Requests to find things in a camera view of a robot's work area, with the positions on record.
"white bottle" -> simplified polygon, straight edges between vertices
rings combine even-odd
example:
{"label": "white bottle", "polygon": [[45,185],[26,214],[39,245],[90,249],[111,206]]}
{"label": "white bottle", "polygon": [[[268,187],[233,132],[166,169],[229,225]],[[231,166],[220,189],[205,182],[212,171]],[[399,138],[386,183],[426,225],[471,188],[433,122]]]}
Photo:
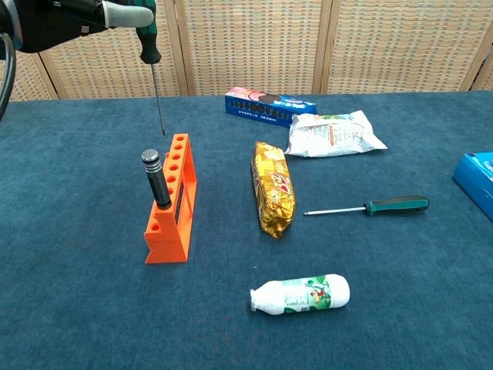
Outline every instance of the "white bottle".
{"label": "white bottle", "polygon": [[271,315],[339,308],[349,297],[349,284],[336,274],[269,281],[256,290],[250,289],[252,311]]}

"white plastic bag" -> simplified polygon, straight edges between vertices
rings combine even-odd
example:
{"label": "white plastic bag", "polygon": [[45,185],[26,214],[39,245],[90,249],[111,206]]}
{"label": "white plastic bag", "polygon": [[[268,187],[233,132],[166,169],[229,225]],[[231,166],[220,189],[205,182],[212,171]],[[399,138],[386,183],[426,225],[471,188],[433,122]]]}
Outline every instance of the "white plastic bag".
{"label": "white plastic bag", "polygon": [[293,115],[289,146],[292,156],[344,156],[387,149],[374,134],[363,111],[334,116]]}

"orange tool holder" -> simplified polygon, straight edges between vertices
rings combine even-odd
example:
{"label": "orange tool holder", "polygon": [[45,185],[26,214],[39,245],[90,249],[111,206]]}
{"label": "orange tool holder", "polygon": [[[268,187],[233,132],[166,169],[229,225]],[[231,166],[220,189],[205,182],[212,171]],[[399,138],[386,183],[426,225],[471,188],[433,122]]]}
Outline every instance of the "orange tool holder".
{"label": "orange tool holder", "polygon": [[[177,133],[173,136],[171,149],[166,153],[164,160],[163,172],[171,199],[171,207],[167,210],[160,210],[154,200],[144,233],[150,250],[146,259],[147,264],[167,264],[188,260],[197,188],[188,134]],[[182,185],[181,206],[178,218],[176,218]]]}

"screwdriver shaft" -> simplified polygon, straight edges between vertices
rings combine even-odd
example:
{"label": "screwdriver shaft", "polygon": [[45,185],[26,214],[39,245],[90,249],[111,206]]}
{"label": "screwdriver shaft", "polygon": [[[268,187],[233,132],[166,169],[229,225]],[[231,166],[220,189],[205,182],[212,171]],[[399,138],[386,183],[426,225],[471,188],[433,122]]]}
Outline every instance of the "screwdriver shaft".
{"label": "screwdriver shaft", "polygon": [[156,101],[157,101],[157,110],[159,111],[159,121],[161,122],[161,131],[164,133],[164,122],[163,122],[163,114],[161,113],[161,105],[159,104],[159,94],[157,92],[157,83],[156,83],[156,70],[154,69],[154,65],[151,64],[151,70],[153,71],[153,82],[154,82],[154,91],[156,92]]}
{"label": "screwdriver shaft", "polygon": [[366,207],[355,207],[355,208],[341,208],[339,210],[311,210],[310,212],[305,212],[305,216],[312,216],[315,214],[338,214],[340,212],[355,212],[357,210],[366,210]]}

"screwdriver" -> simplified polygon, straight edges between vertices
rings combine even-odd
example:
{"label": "screwdriver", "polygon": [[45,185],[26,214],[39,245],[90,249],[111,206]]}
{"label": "screwdriver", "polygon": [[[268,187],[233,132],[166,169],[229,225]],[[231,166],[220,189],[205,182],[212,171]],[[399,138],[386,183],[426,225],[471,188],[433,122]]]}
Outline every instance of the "screwdriver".
{"label": "screwdriver", "polygon": [[430,200],[423,195],[403,195],[385,200],[369,200],[362,207],[341,208],[339,210],[312,210],[305,212],[304,215],[338,214],[340,212],[354,212],[356,210],[363,210],[370,216],[378,213],[401,214],[426,210],[429,205]]}
{"label": "screwdriver", "polygon": [[124,5],[143,6],[150,9],[154,15],[154,20],[150,25],[148,25],[147,27],[140,27],[136,29],[136,32],[142,45],[142,53],[140,54],[140,58],[145,64],[151,65],[151,70],[153,73],[154,92],[156,93],[157,109],[159,112],[159,121],[161,122],[161,131],[163,132],[163,135],[165,135],[163,114],[161,112],[161,105],[159,104],[159,94],[157,91],[156,70],[154,69],[154,65],[159,63],[159,61],[161,60],[161,54],[156,47],[156,2],[154,0],[122,0],[121,3],[123,3]]}

